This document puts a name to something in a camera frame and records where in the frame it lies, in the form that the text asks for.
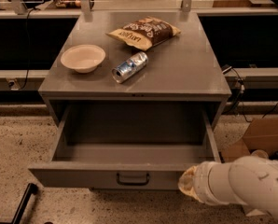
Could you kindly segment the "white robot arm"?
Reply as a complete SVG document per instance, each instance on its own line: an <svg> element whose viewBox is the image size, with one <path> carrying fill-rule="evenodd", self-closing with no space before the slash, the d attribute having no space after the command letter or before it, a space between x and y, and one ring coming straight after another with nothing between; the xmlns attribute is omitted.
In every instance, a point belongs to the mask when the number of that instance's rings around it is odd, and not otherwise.
<svg viewBox="0 0 278 224"><path fill-rule="evenodd" d="M278 161L256 156L205 161L187 169L178 187L200 203L245 205L278 219Z"/></svg>

